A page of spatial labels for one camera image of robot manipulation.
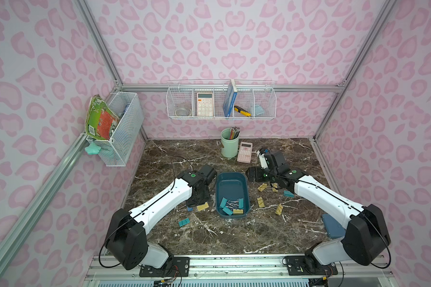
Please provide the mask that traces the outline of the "small teal binder clip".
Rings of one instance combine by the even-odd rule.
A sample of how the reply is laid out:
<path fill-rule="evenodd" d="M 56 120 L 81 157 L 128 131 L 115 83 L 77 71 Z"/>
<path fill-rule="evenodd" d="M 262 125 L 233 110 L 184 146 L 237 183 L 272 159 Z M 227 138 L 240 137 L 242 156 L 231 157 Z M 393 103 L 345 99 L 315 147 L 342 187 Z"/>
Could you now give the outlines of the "small teal binder clip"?
<path fill-rule="evenodd" d="M 292 192 L 290 192 L 290 191 L 284 190 L 283 191 L 283 196 L 294 198 L 295 195 Z"/>

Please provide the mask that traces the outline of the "teal plastic storage box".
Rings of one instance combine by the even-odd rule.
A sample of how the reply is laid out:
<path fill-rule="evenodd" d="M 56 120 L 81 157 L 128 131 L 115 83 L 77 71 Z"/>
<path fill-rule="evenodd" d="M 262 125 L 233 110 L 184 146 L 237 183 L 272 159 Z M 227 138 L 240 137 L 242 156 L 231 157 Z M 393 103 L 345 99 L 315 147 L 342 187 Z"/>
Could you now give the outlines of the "teal plastic storage box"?
<path fill-rule="evenodd" d="M 242 215 L 226 215 L 220 208 L 222 198 L 227 199 L 226 207 L 243 209 Z M 241 219 L 247 216 L 250 211 L 250 200 L 247 178 L 243 173 L 225 172 L 217 176 L 215 185 L 216 211 L 224 219 Z"/>

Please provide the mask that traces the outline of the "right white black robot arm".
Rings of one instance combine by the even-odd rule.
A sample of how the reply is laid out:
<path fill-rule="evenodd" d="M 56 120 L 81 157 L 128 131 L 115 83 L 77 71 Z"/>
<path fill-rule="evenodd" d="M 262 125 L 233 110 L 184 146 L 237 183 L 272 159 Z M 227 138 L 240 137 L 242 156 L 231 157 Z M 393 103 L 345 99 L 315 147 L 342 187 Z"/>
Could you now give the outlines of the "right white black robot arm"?
<path fill-rule="evenodd" d="M 248 172 L 255 182 L 277 184 L 279 188 L 305 198 L 345 230 L 344 236 L 317 243 L 305 252 L 304 264 L 310 273 L 316 274 L 326 265 L 347 260 L 368 266 L 383 251 L 389 250 L 391 239 L 378 206 L 364 206 L 341 196 L 309 173 L 289 166 L 280 151 L 262 148 L 256 154 L 259 166 Z"/>

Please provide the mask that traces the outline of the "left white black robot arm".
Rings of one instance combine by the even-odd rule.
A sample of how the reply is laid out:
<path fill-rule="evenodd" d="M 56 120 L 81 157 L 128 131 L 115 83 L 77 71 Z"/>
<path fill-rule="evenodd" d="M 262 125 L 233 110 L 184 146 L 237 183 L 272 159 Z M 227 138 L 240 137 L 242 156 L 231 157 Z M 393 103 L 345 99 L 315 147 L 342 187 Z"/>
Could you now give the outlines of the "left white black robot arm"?
<path fill-rule="evenodd" d="M 103 247 L 125 270 L 138 265 L 169 270 L 174 256 L 161 245 L 148 243 L 147 235 L 153 227 L 176 206 L 202 205 L 210 199 L 209 185 L 217 172 L 210 165 L 198 171 L 187 169 L 172 183 L 146 203 L 125 210 L 117 210 L 110 221 Z"/>

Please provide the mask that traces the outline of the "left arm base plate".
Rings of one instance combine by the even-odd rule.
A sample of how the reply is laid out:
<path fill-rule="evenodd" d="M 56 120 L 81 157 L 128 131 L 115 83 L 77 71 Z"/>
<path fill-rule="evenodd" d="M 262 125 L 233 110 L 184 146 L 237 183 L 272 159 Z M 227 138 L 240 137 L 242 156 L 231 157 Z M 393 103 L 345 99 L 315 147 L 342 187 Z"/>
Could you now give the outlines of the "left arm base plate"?
<path fill-rule="evenodd" d="M 140 270 L 140 277 L 171 277 L 178 273 L 178 277 L 188 277 L 190 257 L 172 257 L 157 269 L 145 265 Z"/>

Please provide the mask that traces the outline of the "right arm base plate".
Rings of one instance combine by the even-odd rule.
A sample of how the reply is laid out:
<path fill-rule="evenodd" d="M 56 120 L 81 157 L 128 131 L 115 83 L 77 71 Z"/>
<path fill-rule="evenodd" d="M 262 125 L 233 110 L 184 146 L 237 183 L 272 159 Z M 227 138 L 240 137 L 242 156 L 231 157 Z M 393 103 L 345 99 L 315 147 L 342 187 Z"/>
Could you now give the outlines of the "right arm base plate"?
<path fill-rule="evenodd" d="M 290 276 L 320 275 L 329 277 L 339 274 L 334 263 L 321 265 L 316 260 L 305 255 L 286 256 L 281 262 L 287 267 Z"/>

